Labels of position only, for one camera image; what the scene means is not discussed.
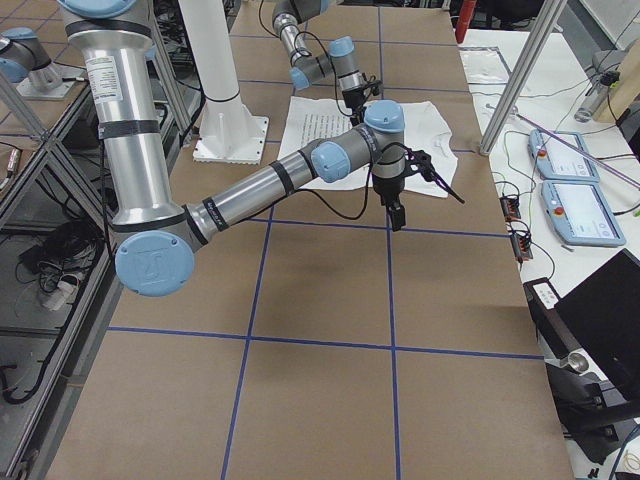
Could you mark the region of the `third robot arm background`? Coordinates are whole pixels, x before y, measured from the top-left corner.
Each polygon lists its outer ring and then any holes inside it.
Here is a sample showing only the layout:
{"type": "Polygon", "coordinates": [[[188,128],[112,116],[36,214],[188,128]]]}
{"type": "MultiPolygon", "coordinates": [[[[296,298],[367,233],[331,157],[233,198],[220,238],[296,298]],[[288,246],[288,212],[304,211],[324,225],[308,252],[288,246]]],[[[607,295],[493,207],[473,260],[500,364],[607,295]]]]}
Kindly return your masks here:
{"type": "Polygon", "coordinates": [[[27,27],[1,33],[1,73],[31,100],[62,100],[75,84],[86,81],[81,67],[54,62],[27,27]]]}

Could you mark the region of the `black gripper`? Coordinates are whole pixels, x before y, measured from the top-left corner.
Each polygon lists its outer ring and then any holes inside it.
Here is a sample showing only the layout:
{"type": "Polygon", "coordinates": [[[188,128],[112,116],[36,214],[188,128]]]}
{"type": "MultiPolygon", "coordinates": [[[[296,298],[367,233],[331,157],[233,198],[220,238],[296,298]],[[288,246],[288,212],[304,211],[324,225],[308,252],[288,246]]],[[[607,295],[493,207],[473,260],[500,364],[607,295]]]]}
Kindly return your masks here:
{"type": "Polygon", "coordinates": [[[393,230],[399,230],[400,225],[406,225],[405,207],[400,202],[400,194],[404,187],[405,180],[402,177],[374,176],[373,178],[374,191],[380,196],[381,204],[386,209],[393,230]]]}
{"type": "Polygon", "coordinates": [[[356,87],[342,91],[345,106],[351,111],[350,122],[352,126],[357,126],[360,123],[359,118],[364,115],[366,109],[365,103],[370,94],[370,87],[356,87]]]}

